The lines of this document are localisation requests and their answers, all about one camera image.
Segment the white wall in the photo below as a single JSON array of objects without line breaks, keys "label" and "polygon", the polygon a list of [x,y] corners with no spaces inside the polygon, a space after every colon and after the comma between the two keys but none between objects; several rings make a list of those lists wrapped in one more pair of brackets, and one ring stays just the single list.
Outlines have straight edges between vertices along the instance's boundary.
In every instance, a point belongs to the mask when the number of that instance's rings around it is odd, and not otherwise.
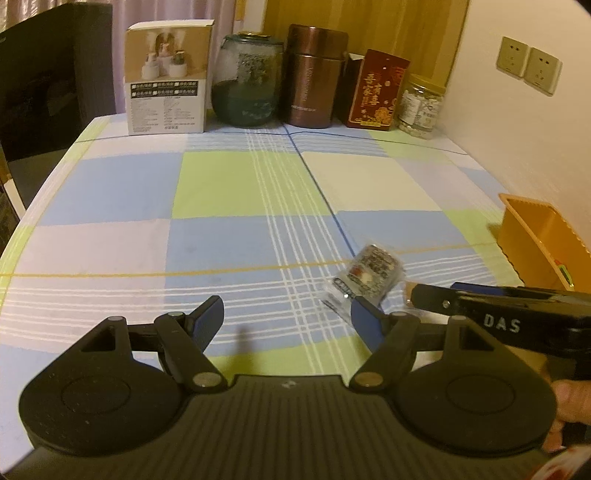
[{"label": "white wall", "polygon": [[[553,97],[496,69],[503,36],[564,62]],[[591,17],[575,0],[472,0],[440,127],[591,249]]]}]

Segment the checkered tablecloth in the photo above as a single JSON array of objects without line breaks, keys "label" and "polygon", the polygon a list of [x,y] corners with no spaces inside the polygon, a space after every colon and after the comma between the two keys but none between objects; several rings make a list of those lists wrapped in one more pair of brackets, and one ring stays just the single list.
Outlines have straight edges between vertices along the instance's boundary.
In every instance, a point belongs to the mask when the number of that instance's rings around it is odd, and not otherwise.
[{"label": "checkered tablecloth", "polygon": [[[0,469],[30,448],[24,385],[112,314],[149,322],[218,294],[206,353],[226,375],[349,378],[367,351],[319,302],[325,279],[377,242],[418,281],[516,284],[493,236],[502,191],[445,137],[212,119],[130,137],[124,115],[95,119],[0,260]],[[383,307],[401,305],[395,290]]]}]

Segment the black chair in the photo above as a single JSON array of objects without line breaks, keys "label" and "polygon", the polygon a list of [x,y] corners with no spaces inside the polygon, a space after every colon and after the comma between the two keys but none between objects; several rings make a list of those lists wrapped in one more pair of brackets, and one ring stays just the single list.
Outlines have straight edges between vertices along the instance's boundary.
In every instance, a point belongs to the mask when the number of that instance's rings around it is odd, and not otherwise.
[{"label": "black chair", "polygon": [[64,4],[0,33],[0,145],[25,207],[96,116],[115,113],[112,6]]}]

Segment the curtain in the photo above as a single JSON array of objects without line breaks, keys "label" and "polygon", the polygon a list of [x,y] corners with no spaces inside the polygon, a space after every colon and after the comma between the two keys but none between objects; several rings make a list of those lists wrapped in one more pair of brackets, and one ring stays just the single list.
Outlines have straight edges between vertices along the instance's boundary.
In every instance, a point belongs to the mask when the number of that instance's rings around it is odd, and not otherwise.
[{"label": "curtain", "polygon": [[368,48],[411,61],[410,71],[445,85],[469,0],[268,0],[264,33],[285,40],[290,24],[346,31],[349,51]]},{"label": "curtain", "polygon": [[[213,18],[215,26],[209,57],[209,74],[225,35],[232,33],[235,0],[94,0],[113,5],[113,85],[117,112],[125,111],[123,52],[125,30],[137,22]],[[0,0],[0,31],[68,0]]]}]

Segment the green glass jar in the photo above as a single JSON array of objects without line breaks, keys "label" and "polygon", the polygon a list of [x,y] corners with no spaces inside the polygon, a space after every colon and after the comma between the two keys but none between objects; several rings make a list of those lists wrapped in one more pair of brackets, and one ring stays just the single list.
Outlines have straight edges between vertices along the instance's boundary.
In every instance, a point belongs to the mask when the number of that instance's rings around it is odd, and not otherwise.
[{"label": "green glass jar", "polygon": [[268,35],[228,35],[217,54],[212,106],[236,127],[263,125],[277,110],[283,43]]}]

